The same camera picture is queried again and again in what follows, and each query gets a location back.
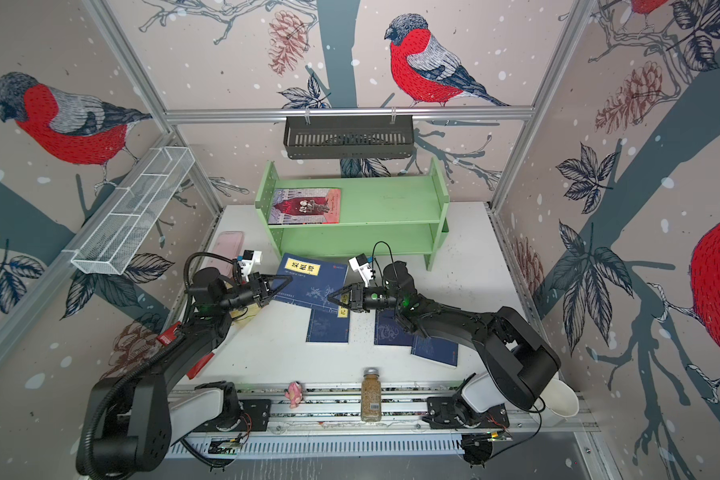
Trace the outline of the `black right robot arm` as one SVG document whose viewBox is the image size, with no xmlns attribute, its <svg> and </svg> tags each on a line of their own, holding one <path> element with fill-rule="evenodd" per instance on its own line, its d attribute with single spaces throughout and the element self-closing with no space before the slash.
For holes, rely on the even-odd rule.
<svg viewBox="0 0 720 480">
<path fill-rule="evenodd" d="M 351 284 L 330 293 L 328 300 L 358 313 L 390 310 L 409 334 L 473 349 L 486 371 L 469 377 L 457 391 L 455 402 L 463 412 L 483 414 L 502 404 L 535 412 L 561 366 L 550 345 L 515 309 L 478 313 L 429 299 L 418 292 L 402 261 L 384 268 L 379 286 Z"/>
</svg>

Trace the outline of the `blue book yellow label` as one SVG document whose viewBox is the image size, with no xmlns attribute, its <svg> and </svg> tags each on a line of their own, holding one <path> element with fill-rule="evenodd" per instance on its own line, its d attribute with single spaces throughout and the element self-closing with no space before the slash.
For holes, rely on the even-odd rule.
<svg viewBox="0 0 720 480">
<path fill-rule="evenodd" d="M 275 295 L 275 300 L 325 313 L 338 314 L 339 306 L 328 295 L 340 290 L 347 277 L 348 266 L 285 253 L 277 274 L 290 276 L 291 281 Z"/>
</svg>

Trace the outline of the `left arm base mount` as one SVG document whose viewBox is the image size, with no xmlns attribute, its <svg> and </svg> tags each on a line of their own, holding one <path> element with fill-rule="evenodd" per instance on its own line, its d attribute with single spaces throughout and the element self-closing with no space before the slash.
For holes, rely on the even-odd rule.
<svg viewBox="0 0 720 480">
<path fill-rule="evenodd" d="M 241 398 L 232 382 L 214 382 L 196 388 L 187 398 L 192 418 L 200 418 L 193 433 L 264 432 L 272 401 Z"/>
</svg>

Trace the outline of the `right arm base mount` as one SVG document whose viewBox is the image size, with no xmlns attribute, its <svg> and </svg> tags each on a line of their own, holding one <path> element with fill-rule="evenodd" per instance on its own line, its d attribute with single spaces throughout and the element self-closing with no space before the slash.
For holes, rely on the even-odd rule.
<svg viewBox="0 0 720 480">
<path fill-rule="evenodd" d="M 451 396 L 428 397 L 426 403 L 421 420 L 432 429 L 506 430 L 510 425 L 505 398 L 487 372 L 472 374 Z"/>
</svg>

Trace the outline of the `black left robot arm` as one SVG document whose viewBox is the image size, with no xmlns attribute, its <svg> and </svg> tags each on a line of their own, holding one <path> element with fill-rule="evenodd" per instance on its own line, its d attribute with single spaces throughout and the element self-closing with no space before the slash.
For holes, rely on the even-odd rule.
<svg viewBox="0 0 720 480">
<path fill-rule="evenodd" d="M 251 305 L 260 308 L 288 286 L 290 275 L 244 275 L 235 259 L 233 273 L 183 267 L 187 302 L 176 338 L 126 374 L 100 380 L 91 390 L 76 470 L 91 479 L 127 479 L 154 470 L 169 448 L 202 424 L 219 420 L 235 426 L 244 418 L 231 382 L 212 382 L 192 397 L 171 402 L 177 383 L 219 347 L 234 322 Z"/>
</svg>

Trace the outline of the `pink Hamlet book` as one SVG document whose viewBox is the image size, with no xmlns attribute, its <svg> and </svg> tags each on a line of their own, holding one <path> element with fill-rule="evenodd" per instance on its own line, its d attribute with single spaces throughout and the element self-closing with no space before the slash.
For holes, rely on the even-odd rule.
<svg viewBox="0 0 720 480">
<path fill-rule="evenodd" d="M 269 225 L 338 224 L 340 204 L 338 188 L 276 189 L 267 221 Z"/>
</svg>

